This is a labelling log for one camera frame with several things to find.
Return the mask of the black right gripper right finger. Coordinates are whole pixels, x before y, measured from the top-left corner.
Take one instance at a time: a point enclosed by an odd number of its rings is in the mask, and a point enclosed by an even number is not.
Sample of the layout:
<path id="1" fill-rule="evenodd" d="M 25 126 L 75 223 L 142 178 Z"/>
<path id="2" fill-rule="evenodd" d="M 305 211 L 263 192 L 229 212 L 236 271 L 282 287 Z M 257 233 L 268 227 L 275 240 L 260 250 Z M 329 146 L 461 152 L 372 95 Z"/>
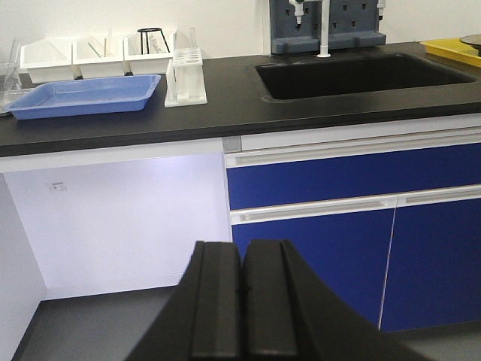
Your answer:
<path id="1" fill-rule="evenodd" d="M 244 257 L 246 360 L 423 360 L 339 298 L 290 241 Z"/>

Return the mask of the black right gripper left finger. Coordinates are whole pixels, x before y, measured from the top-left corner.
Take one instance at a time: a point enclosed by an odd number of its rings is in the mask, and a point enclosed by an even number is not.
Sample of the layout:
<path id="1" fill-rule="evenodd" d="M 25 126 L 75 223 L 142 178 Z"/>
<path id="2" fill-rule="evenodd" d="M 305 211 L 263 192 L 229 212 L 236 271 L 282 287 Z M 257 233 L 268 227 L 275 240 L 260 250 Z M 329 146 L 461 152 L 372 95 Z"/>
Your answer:
<path id="1" fill-rule="evenodd" d="M 229 242 L 195 243 L 171 298 L 127 360 L 239 360 L 240 257 Z"/>

